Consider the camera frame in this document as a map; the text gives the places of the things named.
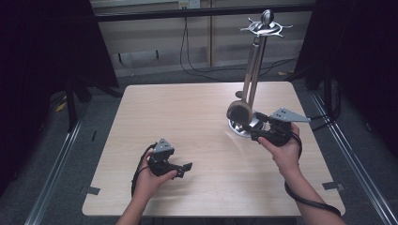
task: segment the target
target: electrical cable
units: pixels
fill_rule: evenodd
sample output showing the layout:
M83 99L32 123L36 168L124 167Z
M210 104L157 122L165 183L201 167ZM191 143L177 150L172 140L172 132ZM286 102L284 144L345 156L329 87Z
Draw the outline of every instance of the electrical cable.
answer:
M292 132L292 138L294 140L296 140L296 142L298 142L298 146L299 146L298 158L300 158L301 157L301 153L302 153L302 142L301 142L301 139L300 139L299 135L297 135L294 132ZM292 199L294 199L295 201L297 201L299 203L303 203L303 204L306 204L306 205L309 205L309 206L312 206L312 207L315 207L315 208L323 209L323 210L328 210L328 211L336 214L339 217L342 215L337 208L335 208L335 207L333 207L331 205L328 205L328 204L325 204L325 203L321 203L321 202L314 202L314 201L310 201L310 200L306 200L306 199L301 198L299 195L295 194L290 189L290 187L287 185L286 182L284 182L284 189L286 190L286 193Z
M330 59L335 59L336 57L337 57L337 54L338 54L338 51L339 51L339 49L340 49L340 47L341 47L341 45L342 45L342 42L343 42L343 37L344 37L344 33L345 33L345 30L347 29L347 27L348 27L348 23L349 23L349 21L351 20L351 17L352 17L352 14L353 14L353 12L354 12L354 9L355 9L355 5L357 4L357 0L354 0L353 1L353 3L352 3L352 6L351 6L351 9L349 10L349 12L348 12L348 18L345 20L345 24L344 24L344 27L343 27L343 31L341 32L341 35L340 35L340 37L339 37L339 40L338 40L338 43L337 43L337 48L335 48L335 51L334 51L334 53L332 54L332 56L330 57ZM338 96L338 98L339 98L339 100L338 100L338 104L336 105L336 109L332 112L332 115L330 116L330 121L328 121L327 123L325 123L324 125L322 125L322 126L319 126L319 127L317 127L317 128L313 128L313 131L317 131L317 130L319 130L320 128L324 128L325 126L328 126L328 125L330 125L330 124L332 124L333 122L335 122L336 121L336 119L337 119L337 117L340 115L340 110L341 110L341 94L340 94L340 88L338 89L338 93L337 93L337 95L339 95ZM327 117L328 115L326 114L326 115L320 115L320 116L316 116L315 117L315 119L318 119L318 118L325 118L325 117Z
M321 128L324 128L324 127L326 127L326 126L328 126L328 125L331 125L331 124L334 123L334 122L337 120L337 118L339 117L340 112L341 112L341 108L342 108L342 95L341 95L341 90L340 90L340 88L337 89L335 101L336 101L336 107L335 107L335 109L331 112L331 115L323 114L323 115L318 115L318 116L315 116L315 117L311 118L311 119L313 120L313 119L319 119L319 118L330 117L330 120L329 120L328 122L326 122L325 124L323 124L323 125L321 125L321 126L319 126L319 127L313 128L313 131L317 131L317 130L319 130L319 129L321 129Z
M147 149L144 151L143 155L141 156L140 162L138 163L137 169L135 170L134 177L132 178L132 181L131 181L131 197L134 194L135 185L137 184L137 179L138 179L138 176L140 175L140 172L143 171L144 169L148 168L148 166L146 166L143 169L141 169L141 165L143 164L144 157L145 157L146 153L149 151L149 149L154 148L156 146L156 144L158 144L158 143L155 142L154 144L149 145L149 147L147 147Z
M189 43L189 34L188 34L188 23L187 23L187 18L184 18L184 19L185 19L185 28L184 28L184 34L183 34L183 37L182 37L182 43L181 43L181 48L180 48L180 53L179 53L179 64L181 65L182 69L186 73L188 73L188 74L190 74L192 76L203 77L203 78L207 78L207 79L210 79L210 80L213 80L213 81L216 81L216 82L224 82L224 83L243 82L244 78L241 79L241 80L237 80L237 81L226 81L226 80L222 80L222 79L212 78L212 77L209 77L209 76L206 76L206 75L203 75L203 74L191 73L191 72L189 72L188 70L186 70L184 68L184 66L182 65L182 51L183 51L183 48L184 48L184 43L185 43L185 38L186 38L187 39L186 40L187 41L187 46L186 46L186 48L187 48L187 58L188 58L188 63L189 63L189 65L190 65L192 70L194 70L196 72L200 72L200 73L210 73L210 72L215 72L215 71L226 71L226 70L246 70L245 67L216 68L216 69L211 69L211 70L199 70L199 69L193 67L193 65L191 64L191 59L190 59L190 43ZM270 67L260 68L260 69L266 69L266 71L261 73L259 76L262 77L262 76L266 75L267 73L269 73L272 68L279 67L279 66L281 66L283 64L286 64L286 63L288 63L290 61L293 61L293 60L297 60L297 57L294 57L294 58L291 58L291 59L279 60L279 61L276 61L276 62L272 63L272 65Z

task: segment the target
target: vr controller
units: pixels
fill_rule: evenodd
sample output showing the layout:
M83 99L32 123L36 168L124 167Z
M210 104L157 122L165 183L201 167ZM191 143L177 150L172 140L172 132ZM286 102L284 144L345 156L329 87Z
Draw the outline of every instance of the vr controller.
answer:
M153 149L153 153L149 158L148 165L150 171L157 176L164 175L170 171L177 171L176 177L182 178L184 172L190 171L192 163L178 166L168 161L169 157L174 153L174 147L166 140L161 139Z
M230 107L226 114L227 118L240 124L245 131L250 133L253 141L258 142L258 138L263 137L278 147L287 144L292 138L293 131L291 122L308 123L311 121L309 118L291 112L285 108L280 108L270 116L260 112L254 112L253 116L248 117L246 116L246 110L239 107L239 105ZM269 123L269 130L251 127L250 123L252 118L256 118L263 123Z

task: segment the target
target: hand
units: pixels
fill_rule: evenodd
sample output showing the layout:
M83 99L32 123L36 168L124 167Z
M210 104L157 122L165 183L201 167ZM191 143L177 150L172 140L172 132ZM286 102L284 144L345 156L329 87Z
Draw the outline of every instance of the hand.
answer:
M299 136L299 128L292 123L292 131ZM263 137L258 141L272 154L272 159L276 162L282 176L288 173L299 171L299 144L293 138L290 141L277 147Z
M152 171L150 171L147 163L147 159L150 157L150 155L152 155L152 151L148 151L145 154L140 168L142 171L138 176L137 185L134 190L134 196L140 196L140 198L144 198L147 201L149 201L149 199L156 194L159 187L164 182L174 178L177 174L177 171L171 171L162 176L156 176L153 174Z

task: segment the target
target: knob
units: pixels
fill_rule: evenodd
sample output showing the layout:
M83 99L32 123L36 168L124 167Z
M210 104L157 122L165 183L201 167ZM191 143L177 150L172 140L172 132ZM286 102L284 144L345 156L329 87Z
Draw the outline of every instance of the knob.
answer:
M243 92L242 92L242 91L237 91L237 92L235 93L235 96L236 96L237 98L243 98Z
M269 25L273 22L274 15L272 10L267 9L261 15L261 23L266 27L269 28Z

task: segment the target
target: power outlet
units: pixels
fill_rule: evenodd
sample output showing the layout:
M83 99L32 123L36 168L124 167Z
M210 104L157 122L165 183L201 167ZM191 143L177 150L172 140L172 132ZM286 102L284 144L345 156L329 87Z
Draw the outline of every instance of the power outlet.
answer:
M200 8L200 0L190 0L189 8Z
M190 8L190 1L189 0L179 0L178 1L178 8L179 9L188 9L188 8Z

